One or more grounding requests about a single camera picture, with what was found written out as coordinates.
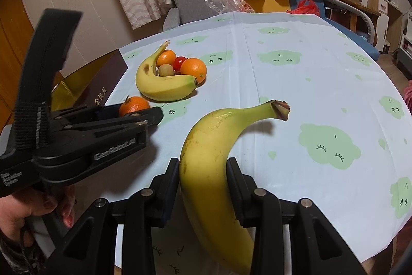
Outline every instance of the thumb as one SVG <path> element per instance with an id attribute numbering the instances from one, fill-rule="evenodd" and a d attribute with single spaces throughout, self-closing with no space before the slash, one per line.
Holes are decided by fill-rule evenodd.
<path id="1" fill-rule="evenodd" d="M 35 190 L 26 188 L 15 194 L 16 207 L 14 211 L 19 212 L 19 217 L 25 218 L 29 215 L 45 215 L 51 213 L 57 207 L 57 199 L 53 196 Z"/>

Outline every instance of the pink fabric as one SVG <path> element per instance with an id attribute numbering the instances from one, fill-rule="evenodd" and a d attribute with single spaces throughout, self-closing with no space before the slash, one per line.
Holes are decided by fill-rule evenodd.
<path id="1" fill-rule="evenodd" d="M 412 113 L 412 81 L 409 81 L 409 87 L 403 91 L 403 100 L 408 106 L 409 111 Z"/>

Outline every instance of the plastic bag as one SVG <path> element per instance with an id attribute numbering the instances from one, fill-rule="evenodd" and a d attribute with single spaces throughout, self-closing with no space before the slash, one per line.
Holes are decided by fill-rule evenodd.
<path id="1" fill-rule="evenodd" d="M 205 0 L 208 7 L 219 14 L 227 12 L 256 13 L 244 0 Z"/>
<path id="2" fill-rule="evenodd" d="M 296 9 L 286 12 L 291 14 L 316 14 L 318 17 L 321 16 L 321 12 L 313 0 L 302 0 L 298 3 Z"/>

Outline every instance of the yellow cushion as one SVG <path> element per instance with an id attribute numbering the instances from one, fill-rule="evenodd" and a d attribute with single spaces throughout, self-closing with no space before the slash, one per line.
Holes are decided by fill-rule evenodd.
<path id="1" fill-rule="evenodd" d="M 256 12 L 286 12 L 290 10 L 289 0 L 245 0 Z"/>

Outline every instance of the cherry tomato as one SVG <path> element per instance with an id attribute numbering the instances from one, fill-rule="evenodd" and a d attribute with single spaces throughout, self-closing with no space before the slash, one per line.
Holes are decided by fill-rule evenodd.
<path id="1" fill-rule="evenodd" d="M 182 66 L 182 63 L 186 60 L 187 58 L 185 58 L 184 56 L 178 56 L 173 62 L 173 69 L 177 72 L 180 72 L 180 67 Z"/>

